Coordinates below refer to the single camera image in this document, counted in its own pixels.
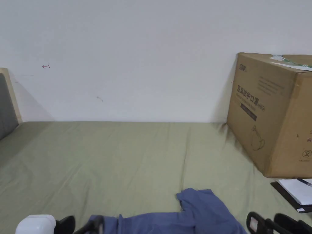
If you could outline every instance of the box label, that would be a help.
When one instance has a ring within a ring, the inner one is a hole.
[[[240,64],[240,65],[239,65],[239,70],[242,70],[242,71],[244,71],[244,72],[247,72],[246,66],[245,66],[244,64]]]
[[[257,120],[257,116],[251,112],[244,104],[241,103],[241,108],[254,120]]]
[[[299,161],[305,162],[305,163],[310,162],[311,156],[312,156],[312,151],[310,149],[306,149],[305,151],[303,151],[302,157],[300,157]]]
[[[265,106],[260,102],[259,98],[252,95],[250,92],[248,92],[246,89],[241,87],[240,85],[237,86],[237,94],[236,96],[241,99],[250,109],[256,110],[256,108],[259,108],[262,111],[265,111]]]
[[[285,87],[282,87],[281,85],[274,83],[273,81],[262,76],[259,77],[257,89],[269,96],[272,94],[283,95],[285,92]]]
[[[310,135],[308,138],[307,138],[307,142],[312,142],[312,135]]]

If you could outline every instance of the white paper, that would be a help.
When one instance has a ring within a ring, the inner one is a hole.
[[[296,179],[281,179],[277,181],[300,205],[312,204],[312,187]]]
[[[303,71],[312,71],[312,68],[310,68],[310,67],[293,66],[293,65],[287,65],[287,64],[282,64],[282,63],[275,63],[275,62],[271,62],[271,63],[282,65],[284,67],[291,67],[291,68],[295,68],[295,69],[299,69],[299,70],[303,70]]]

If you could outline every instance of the pen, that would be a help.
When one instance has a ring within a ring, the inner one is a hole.
[[[303,180],[303,179],[297,179],[297,180],[299,180],[301,183],[304,183],[304,184],[306,184],[306,185],[308,185],[308,186],[312,187],[312,184],[311,184],[311,183],[306,182],[306,181],[305,181],[305,180]]]

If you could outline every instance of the wall stain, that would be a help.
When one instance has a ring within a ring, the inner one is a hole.
[[[97,98],[97,99],[100,99],[100,100],[101,100],[101,102],[103,102],[103,99],[101,99],[99,96],[96,96],[96,98]]]

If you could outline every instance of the headboard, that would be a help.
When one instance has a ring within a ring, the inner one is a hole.
[[[0,100],[1,140],[22,122],[9,72],[6,68],[0,68]]]

